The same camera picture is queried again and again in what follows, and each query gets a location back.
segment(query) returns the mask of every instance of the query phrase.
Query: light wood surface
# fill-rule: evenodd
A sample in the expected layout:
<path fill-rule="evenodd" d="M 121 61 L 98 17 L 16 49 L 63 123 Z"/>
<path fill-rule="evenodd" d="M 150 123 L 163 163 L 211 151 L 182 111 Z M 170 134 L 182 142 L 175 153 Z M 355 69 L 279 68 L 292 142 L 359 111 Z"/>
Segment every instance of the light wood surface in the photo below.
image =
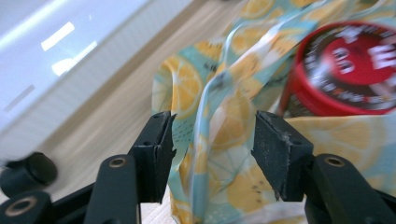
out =
<path fill-rule="evenodd" d="M 91 184 L 107 157 L 128 152 L 151 115 L 152 76 L 161 61 L 190 44 L 219 36 L 243 4 L 196 0 L 52 135 L 42 151 L 59 168 L 57 181 L 47 189 L 53 201 Z M 0 203 L 5 199 L 0 195 Z M 142 217 L 143 223 L 174 223 L 169 192 L 162 205 L 142 204 Z"/>

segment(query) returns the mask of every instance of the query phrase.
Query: yellow lemon pattern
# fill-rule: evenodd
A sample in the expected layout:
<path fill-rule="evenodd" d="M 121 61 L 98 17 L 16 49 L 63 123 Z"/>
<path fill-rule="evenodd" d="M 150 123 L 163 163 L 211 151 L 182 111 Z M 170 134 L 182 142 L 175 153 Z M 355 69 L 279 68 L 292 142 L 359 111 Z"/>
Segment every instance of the yellow lemon pattern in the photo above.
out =
<path fill-rule="evenodd" d="M 305 36 L 334 21 L 386 20 L 396 26 L 395 4 L 249 0 L 223 36 L 166 59 L 154 76 L 152 112 L 177 114 L 172 127 L 177 155 L 168 182 L 174 220 L 235 222 L 275 205 L 250 152 L 257 109 L 274 111 Z M 314 143 L 316 155 L 347 158 L 374 188 L 396 196 L 396 114 L 287 122 Z M 286 217 L 271 223 L 306 222 L 301 213 Z"/>

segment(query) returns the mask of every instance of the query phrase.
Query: lemon print bag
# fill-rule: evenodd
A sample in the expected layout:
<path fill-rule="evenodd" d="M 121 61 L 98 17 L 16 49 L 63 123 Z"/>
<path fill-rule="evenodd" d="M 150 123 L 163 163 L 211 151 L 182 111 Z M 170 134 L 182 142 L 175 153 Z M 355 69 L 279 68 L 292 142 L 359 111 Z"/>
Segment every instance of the lemon print bag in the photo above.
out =
<path fill-rule="evenodd" d="M 257 110 L 274 111 L 299 43 L 336 21 L 396 26 L 395 0 L 250 0 L 224 35 L 184 48 L 154 76 L 152 113 L 172 111 L 168 185 L 177 223 L 298 223 L 302 203 L 277 202 L 251 156 Z M 287 119 L 314 153 L 352 161 L 396 196 L 396 116 Z"/>

